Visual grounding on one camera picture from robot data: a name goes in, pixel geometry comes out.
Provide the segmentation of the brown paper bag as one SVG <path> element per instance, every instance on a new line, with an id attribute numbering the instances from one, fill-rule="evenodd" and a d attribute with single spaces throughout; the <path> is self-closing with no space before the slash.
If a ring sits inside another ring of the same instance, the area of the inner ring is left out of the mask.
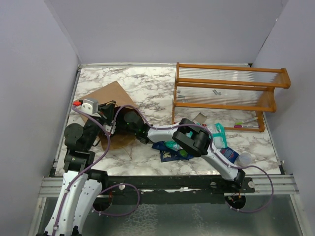
<path id="1" fill-rule="evenodd" d="M 99 105 L 116 101 L 116 110 L 122 105 L 132 105 L 136 108 L 138 107 L 118 81 L 111 82 L 106 86 L 97 89 L 96 91 L 88 92 L 87 95 L 81 95 L 78 98 L 75 98 L 74 101 L 83 100 L 85 98 L 95 99 L 99 102 Z M 119 131 L 117 135 L 114 135 L 111 138 L 110 150 L 126 151 L 128 146 L 130 146 L 134 141 L 134 136 L 127 134 L 124 131 Z"/>

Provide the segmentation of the teal snack packet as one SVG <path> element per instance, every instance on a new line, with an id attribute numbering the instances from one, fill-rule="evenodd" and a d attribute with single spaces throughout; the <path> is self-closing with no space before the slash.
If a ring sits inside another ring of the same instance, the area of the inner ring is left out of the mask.
<path id="1" fill-rule="evenodd" d="M 175 141 L 165 141 L 164 142 L 165 146 L 171 150 L 174 150 L 174 151 L 180 151 L 182 150 L 183 148 Z"/>
<path id="2" fill-rule="evenodd" d="M 225 128 L 221 123 L 215 124 L 205 124 L 205 126 L 210 130 L 214 138 L 214 145 L 216 148 L 227 148 L 227 140 L 225 134 Z"/>

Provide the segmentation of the Kettle sea salt vinegar chips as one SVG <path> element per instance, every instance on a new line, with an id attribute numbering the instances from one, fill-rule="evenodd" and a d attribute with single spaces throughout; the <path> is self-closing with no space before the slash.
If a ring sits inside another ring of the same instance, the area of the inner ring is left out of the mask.
<path id="1" fill-rule="evenodd" d="M 188 154 L 184 149 L 180 151 L 174 151 L 167 148 L 164 144 L 164 141 L 153 143 L 152 148 L 155 150 L 159 150 L 161 162 L 190 160 L 194 158 L 193 155 Z"/>

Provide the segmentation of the blue white snack bag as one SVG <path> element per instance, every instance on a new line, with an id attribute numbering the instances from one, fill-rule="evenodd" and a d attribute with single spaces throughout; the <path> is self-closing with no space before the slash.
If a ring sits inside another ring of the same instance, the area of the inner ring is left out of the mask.
<path id="1" fill-rule="evenodd" d="M 230 147 L 221 148 L 220 153 L 231 163 L 235 163 L 236 159 L 239 157 L 239 153 Z"/>

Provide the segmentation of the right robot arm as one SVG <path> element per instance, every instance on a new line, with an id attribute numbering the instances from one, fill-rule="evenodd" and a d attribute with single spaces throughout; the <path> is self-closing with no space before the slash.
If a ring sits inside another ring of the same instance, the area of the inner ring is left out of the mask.
<path id="1" fill-rule="evenodd" d="M 215 147 L 212 133 L 204 126 L 183 118 L 178 124 L 153 126 L 136 109 L 120 107 L 113 120 L 115 131 L 125 131 L 144 144 L 175 141 L 193 157 L 205 159 L 226 180 L 231 192 L 244 186 L 245 172 Z"/>

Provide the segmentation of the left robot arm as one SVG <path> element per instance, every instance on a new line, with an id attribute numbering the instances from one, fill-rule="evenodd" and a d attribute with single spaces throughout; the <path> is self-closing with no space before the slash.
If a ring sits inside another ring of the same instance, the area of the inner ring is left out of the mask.
<path id="1" fill-rule="evenodd" d="M 72 123 L 65 128 L 67 151 L 62 188 L 44 236 L 80 236 L 97 195 L 108 190 L 107 173 L 92 170 L 95 153 L 91 147 L 101 132 L 111 135 L 116 105 L 115 101 L 100 105 L 95 99 L 73 103 L 87 121 L 84 125 Z"/>

